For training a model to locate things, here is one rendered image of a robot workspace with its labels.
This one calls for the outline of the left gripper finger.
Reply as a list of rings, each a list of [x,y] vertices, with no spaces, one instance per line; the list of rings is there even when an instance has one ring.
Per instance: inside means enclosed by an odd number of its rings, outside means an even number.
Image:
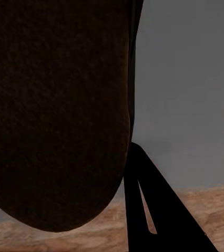
[[[129,252],[218,252],[143,149],[131,143],[124,174]],[[148,229],[139,184],[157,234]]]

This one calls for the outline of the sandal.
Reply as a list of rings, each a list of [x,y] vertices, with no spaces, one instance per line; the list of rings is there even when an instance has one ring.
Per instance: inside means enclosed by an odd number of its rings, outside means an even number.
[[[0,209],[46,232],[115,196],[135,120],[144,0],[0,0]]]

